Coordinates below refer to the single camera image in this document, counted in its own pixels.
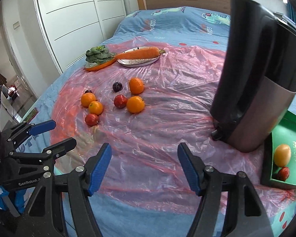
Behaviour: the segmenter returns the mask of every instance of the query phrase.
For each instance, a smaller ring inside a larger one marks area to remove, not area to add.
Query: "doorway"
[[[7,47],[0,6],[0,85],[3,86],[1,110],[5,110],[2,113],[0,112],[2,114],[0,120],[2,119],[3,124],[6,122],[13,125],[21,122],[26,112],[35,103],[36,97],[20,77],[17,65],[13,63],[15,58]]]

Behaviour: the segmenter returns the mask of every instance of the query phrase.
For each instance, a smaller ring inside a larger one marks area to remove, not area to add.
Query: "black kettle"
[[[296,94],[296,31],[253,0],[231,0],[226,59],[210,113],[214,140],[255,150]]]

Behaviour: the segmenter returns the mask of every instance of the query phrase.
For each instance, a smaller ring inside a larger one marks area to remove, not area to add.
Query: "bed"
[[[77,140],[75,150],[57,160],[55,173],[67,173],[95,155],[109,142],[113,158],[99,192],[90,203],[104,237],[186,236],[199,197],[189,189],[176,157],[185,141],[205,164],[221,172],[245,171],[267,210],[275,236],[296,214],[296,192],[259,184],[263,146],[240,153],[210,139],[214,129],[209,114],[228,43],[229,0],[138,0],[139,11],[128,15],[114,36],[105,41],[111,51],[137,46],[158,46],[165,55],[152,65],[124,68],[117,62],[98,72],[85,72],[85,58],[76,61],[37,100],[39,113],[33,123],[54,119],[55,130],[30,138],[20,152],[38,153],[68,137]],[[146,108],[138,115],[114,108],[111,86],[120,81],[126,94],[127,80],[144,80]],[[100,124],[84,123],[87,111],[80,96],[92,89],[104,104]],[[290,111],[296,114],[296,97]],[[220,236],[226,205],[215,228]],[[64,211],[70,236],[76,236],[68,197]]]

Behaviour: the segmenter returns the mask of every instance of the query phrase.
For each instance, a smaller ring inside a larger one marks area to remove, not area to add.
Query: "blue gripper pad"
[[[56,127],[56,122],[54,120],[48,120],[32,126],[31,129],[29,130],[29,134],[30,135],[42,134],[50,130],[53,130],[55,127]]]
[[[194,191],[196,195],[199,195],[201,192],[200,178],[195,167],[193,166],[193,163],[189,155],[193,156],[190,149],[187,147],[185,143],[183,142],[180,143],[178,145],[178,158],[179,158],[180,164],[183,168],[185,177],[188,181],[188,184],[191,190]]]
[[[105,172],[112,158],[112,149],[108,143],[104,143],[96,156],[90,157],[84,165],[86,168],[86,182],[89,185],[90,196],[98,191]]]

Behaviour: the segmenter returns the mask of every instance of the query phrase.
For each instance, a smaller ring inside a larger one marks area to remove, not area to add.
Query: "yellow fruit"
[[[275,149],[274,163],[278,167],[284,167],[289,163],[291,156],[292,152],[290,146],[287,144],[281,144]]]
[[[141,97],[133,96],[128,99],[126,107],[130,113],[139,113],[145,108],[145,103]]]
[[[129,81],[129,90],[132,94],[141,94],[144,91],[144,83],[140,78],[134,77]]]
[[[89,105],[89,111],[91,114],[100,115],[103,112],[103,105],[98,101],[93,101]]]
[[[96,97],[91,92],[87,92],[81,96],[81,105],[85,108],[87,108],[93,101],[96,101]]]

